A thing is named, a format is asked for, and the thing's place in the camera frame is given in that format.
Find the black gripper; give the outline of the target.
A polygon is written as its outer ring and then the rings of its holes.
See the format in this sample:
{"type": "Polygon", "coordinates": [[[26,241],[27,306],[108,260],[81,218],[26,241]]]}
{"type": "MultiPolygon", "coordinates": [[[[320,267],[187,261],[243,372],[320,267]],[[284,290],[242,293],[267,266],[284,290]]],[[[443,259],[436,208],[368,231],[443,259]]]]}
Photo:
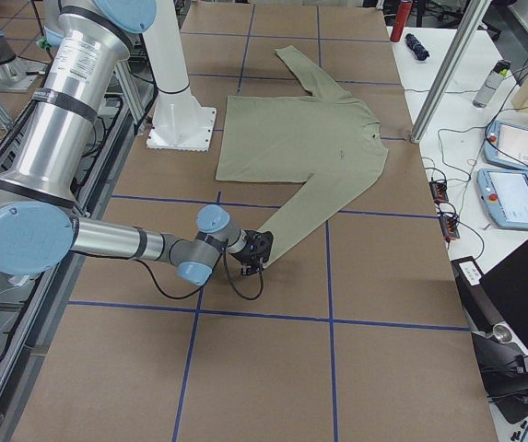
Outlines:
{"type": "Polygon", "coordinates": [[[268,263],[274,235],[270,232],[246,230],[243,235],[243,245],[231,256],[241,264],[241,275],[254,275],[264,269],[268,263]]]}

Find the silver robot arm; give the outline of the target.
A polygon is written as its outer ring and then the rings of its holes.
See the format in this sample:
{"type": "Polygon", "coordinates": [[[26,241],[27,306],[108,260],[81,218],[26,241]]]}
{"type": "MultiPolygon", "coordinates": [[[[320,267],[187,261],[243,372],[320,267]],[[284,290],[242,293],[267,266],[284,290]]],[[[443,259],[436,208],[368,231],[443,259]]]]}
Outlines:
{"type": "Polygon", "coordinates": [[[0,173],[0,273],[45,272],[67,253],[165,262],[194,285],[209,279],[218,260],[232,256],[246,275],[269,259],[273,236],[239,227],[220,206],[198,213],[194,239],[77,216],[72,179],[117,64],[142,36],[158,87],[170,106],[154,128],[161,146],[209,144],[216,112],[189,89],[175,8],[170,1],[62,1],[63,38],[17,157],[0,173]]]}

